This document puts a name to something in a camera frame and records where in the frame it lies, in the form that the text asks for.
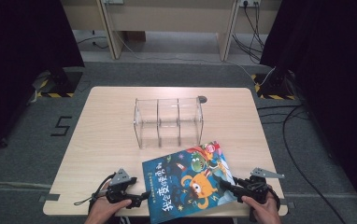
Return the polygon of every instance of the black curtain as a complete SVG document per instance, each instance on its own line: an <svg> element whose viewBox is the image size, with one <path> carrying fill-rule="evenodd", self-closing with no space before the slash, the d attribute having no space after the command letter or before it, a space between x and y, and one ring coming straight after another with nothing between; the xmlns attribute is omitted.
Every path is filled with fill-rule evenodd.
<svg viewBox="0 0 357 224"><path fill-rule="evenodd" d="M33 93L36 77L49 70L84 66L59 0L0 1L0 138Z"/></svg>
<svg viewBox="0 0 357 224"><path fill-rule="evenodd" d="M326 146L357 191L357 2L283 0L261 63L295 72Z"/></svg>

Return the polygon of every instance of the clear acrylic organizer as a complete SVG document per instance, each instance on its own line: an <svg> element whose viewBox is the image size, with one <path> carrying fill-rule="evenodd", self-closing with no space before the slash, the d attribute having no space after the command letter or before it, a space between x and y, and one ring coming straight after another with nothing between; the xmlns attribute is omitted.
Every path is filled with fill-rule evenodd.
<svg viewBox="0 0 357 224"><path fill-rule="evenodd" d="M203 130L199 97L136 99L134 127L140 148L197 146Z"/></svg>

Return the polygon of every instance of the gray carpet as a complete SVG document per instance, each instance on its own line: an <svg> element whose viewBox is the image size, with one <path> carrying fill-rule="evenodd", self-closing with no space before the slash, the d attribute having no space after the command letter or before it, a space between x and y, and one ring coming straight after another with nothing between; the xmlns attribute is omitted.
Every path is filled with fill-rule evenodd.
<svg viewBox="0 0 357 224"><path fill-rule="evenodd" d="M0 223L83 223L85 217L48 217L43 214L43 197L57 174L60 162L75 130L80 112L94 86L177 86L249 88L258 108L299 105L301 101L259 99L251 79L235 65L86 63L74 97L38 98L21 114L8 137L8 146L0 148ZM253 73L268 68L247 67ZM277 171L285 174L281 186L290 212L283 223L341 223L327 203L295 168L285 147L282 121L292 107L260 109L259 115ZM290 153L307 179L326 197L346 223L357 223L357 194L342 169L329 157L319 132L304 107L285 126ZM68 116L66 136L55 125L60 116ZM17 182L19 186L7 183ZM245 218L239 223L249 223Z"/></svg>

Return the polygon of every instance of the book cover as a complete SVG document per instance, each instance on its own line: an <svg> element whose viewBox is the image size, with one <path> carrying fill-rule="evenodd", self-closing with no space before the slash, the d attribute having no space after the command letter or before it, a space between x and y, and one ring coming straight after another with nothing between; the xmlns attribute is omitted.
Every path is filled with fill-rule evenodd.
<svg viewBox="0 0 357 224"><path fill-rule="evenodd" d="M220 180L234 180L217 142L144 161L143 173L152 224L236 200L220 188Z"/></svg>

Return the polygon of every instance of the human hand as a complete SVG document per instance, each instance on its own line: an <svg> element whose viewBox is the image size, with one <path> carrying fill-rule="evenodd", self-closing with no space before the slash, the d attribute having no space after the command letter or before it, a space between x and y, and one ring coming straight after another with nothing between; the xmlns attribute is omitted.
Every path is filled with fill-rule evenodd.
<svg viewBox="0 0 357 224"><path fill-rule="evenodd" d="M278 216L277 202L271 192L266 194L266 203L257 203L254 199L247 196L242 196L242 201L254 208L254 216L260 224L280 224Z"/></svg>
<svg viewBox="0 0 357 224"><path fill-rule="evenodd" d="M85 224L102 224L105 223L110 217L112 217L121 208L129 206L132 200L127 199L118 203L110 203L106 197L100 197L94 202L91 211Z"/></svg>

